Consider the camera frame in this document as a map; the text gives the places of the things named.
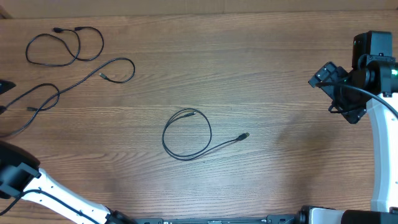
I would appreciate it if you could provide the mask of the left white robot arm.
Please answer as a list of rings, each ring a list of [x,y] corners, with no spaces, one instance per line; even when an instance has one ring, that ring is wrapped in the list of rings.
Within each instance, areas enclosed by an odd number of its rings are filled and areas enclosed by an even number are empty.
[[[40,161],[32,154],[4,141],[1,141],[1,198],[14,199],[1,215],[18,201],[26,200],[79,224],[134,223],[127,215],[89,201],[59,184],[40,168]]]

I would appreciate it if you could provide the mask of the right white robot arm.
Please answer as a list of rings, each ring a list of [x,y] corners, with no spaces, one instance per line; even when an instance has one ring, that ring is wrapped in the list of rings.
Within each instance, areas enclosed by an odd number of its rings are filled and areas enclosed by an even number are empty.
[[[353,39],[352,69],[328,62],[309,84],[331,98],[329,112],[350,124],[369,116],[374,146],[371,209],[304,206],[293,223],[397,223],[397,60],[392,34],[373,31]]]

